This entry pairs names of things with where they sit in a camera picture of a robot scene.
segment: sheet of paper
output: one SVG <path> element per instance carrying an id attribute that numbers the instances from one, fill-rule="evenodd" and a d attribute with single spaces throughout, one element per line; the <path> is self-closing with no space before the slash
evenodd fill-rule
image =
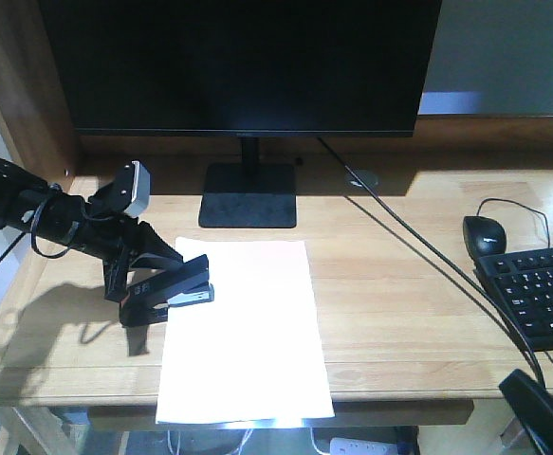
<path id="1" fill-rule="evenodd" d="M 215 300 L 169 309 L 157 422 L 333 416 L 304 242 L 198 242 Z"/>

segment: keyboard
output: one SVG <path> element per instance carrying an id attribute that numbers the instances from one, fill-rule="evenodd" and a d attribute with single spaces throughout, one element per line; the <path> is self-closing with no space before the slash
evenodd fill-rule
<path id="1" fill-rule="evenodd" d="M 553 350 L 553 247 L 479 258 L 476 275 L 534 351 Z"/>

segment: power strip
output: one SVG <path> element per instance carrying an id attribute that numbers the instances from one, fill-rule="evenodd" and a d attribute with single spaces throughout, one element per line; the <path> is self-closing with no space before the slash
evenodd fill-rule
<path id="1" fill-rule="evenodd" d="M 333 438 L 329 453 L 330 455 L 397 455 L 398 448 L 396 444 Z"/>

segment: monitor base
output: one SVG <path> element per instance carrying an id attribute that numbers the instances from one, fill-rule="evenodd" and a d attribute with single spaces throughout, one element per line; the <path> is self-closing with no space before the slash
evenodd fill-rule
<path id="1" fill-rule="evenodd" d="M 211 164 L 198 224 L 203 228 L 294 228 L 294 167 L 260 164 L 249 175 L 239 163 Z"/>

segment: black mouse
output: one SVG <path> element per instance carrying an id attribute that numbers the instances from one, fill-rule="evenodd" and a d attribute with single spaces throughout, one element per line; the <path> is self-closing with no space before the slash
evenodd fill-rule
<path id="1" fill-rule="evenodd" d="M 497 221 L 485 216 L 465 216 L 463 225 L 464 242 L 473 261 L 506 252 L 506 232 Z"/>

